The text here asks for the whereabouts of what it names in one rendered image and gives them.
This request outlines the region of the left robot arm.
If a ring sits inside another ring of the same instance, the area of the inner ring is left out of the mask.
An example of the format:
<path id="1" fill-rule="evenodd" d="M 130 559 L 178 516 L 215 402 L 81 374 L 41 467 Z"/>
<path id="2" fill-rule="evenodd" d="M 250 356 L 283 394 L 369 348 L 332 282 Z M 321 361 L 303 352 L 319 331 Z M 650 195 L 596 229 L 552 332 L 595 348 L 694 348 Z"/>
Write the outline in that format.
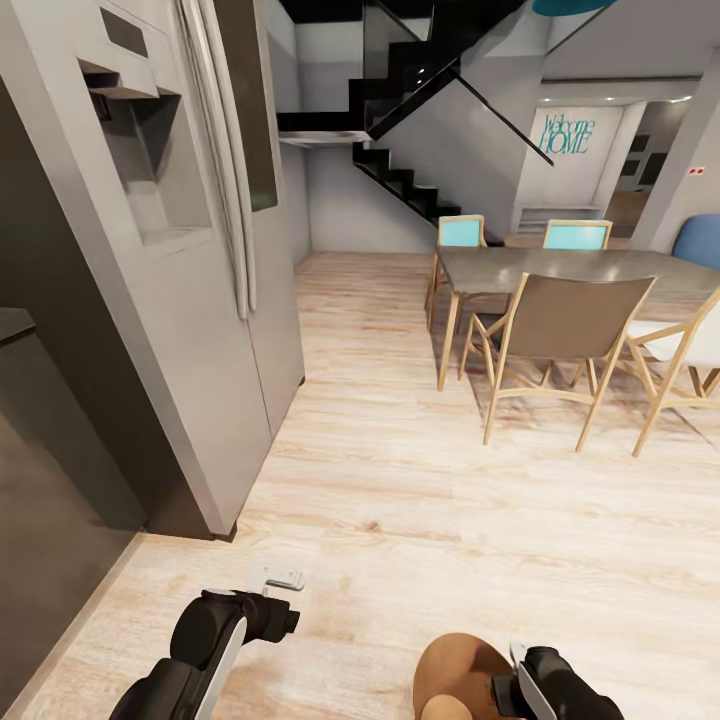
<path id="1" fill-rule="evenodd" d="M 136 681 L 108 720 L 210 720 L 240 648 L 255 639 L 279 643 L 295 632 L 300 611 L 267 597 L 267 585 L 302 591 L 305 575 L 259 561 L 247 592 L 203 589 L 175 623 L 171 658 Z"/>

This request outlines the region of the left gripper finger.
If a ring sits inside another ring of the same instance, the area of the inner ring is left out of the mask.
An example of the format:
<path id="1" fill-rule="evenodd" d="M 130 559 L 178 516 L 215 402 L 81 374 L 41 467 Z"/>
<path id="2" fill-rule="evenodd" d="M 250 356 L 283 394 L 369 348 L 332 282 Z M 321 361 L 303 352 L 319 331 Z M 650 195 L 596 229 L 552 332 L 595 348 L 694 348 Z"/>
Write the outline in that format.
<path id="1" fill-rule="evenodd" d="M 289 611 L 283 637 L 286 637 L 287 633 L 295 632 L 296 626 L 299 622 L 299 618 L 300 611 Z"/>

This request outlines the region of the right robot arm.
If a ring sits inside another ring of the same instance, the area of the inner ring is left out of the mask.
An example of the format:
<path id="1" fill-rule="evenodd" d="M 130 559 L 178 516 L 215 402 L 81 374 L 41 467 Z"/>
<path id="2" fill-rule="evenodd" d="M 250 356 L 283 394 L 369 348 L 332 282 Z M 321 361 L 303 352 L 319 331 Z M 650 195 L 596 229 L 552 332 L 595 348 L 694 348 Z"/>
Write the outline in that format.
<path id="1" fill-rule="evenodd" d="M 516 720 L 625 720 L 547 642 L 509 641 L 513 675 L 492 676 L 501 717 Z"/>

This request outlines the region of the trash can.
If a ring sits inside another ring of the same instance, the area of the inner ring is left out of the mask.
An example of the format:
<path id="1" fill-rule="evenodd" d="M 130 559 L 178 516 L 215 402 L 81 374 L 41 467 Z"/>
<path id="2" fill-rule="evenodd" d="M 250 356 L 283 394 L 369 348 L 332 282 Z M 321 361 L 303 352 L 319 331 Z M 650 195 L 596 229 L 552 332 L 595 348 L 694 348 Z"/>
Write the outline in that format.
<path id="1" fill-rule="evenodd" d="M 513 675 L 513 664 L 479 635 L 435 637 L 414 672 L 413 720 L 516 720 L 499 715 L 492 682 L 493 675 Z"/>

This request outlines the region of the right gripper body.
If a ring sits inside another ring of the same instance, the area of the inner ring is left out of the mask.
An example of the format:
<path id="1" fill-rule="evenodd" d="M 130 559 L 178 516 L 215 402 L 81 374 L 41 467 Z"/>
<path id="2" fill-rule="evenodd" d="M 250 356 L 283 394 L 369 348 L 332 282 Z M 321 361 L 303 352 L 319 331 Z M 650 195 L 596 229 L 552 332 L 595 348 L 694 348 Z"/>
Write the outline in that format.
<path id="1" fill-rule="evenodd" d="M 523 699 L 518 675 L 496 674 L 492 676 L 492 682 L 501 717 L 515 717 L 516 720 L 538 720 Z"/>

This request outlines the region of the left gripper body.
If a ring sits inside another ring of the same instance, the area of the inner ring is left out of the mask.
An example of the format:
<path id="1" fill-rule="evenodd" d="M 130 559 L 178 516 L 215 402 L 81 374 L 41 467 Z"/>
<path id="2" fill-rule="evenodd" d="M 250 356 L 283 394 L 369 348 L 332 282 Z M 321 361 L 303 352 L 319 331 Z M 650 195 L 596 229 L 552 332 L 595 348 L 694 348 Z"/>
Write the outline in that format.
<path id="1" fill-rule="evenodd" d="M 290 603 L 270 597 L 263 597 L 258 593 L 241 591 L 253 602 L 256 611 L 256 621 L 252 635 L 243 642 L 243 645 L 255 639 L 279 643 L 283 640 Z"/>

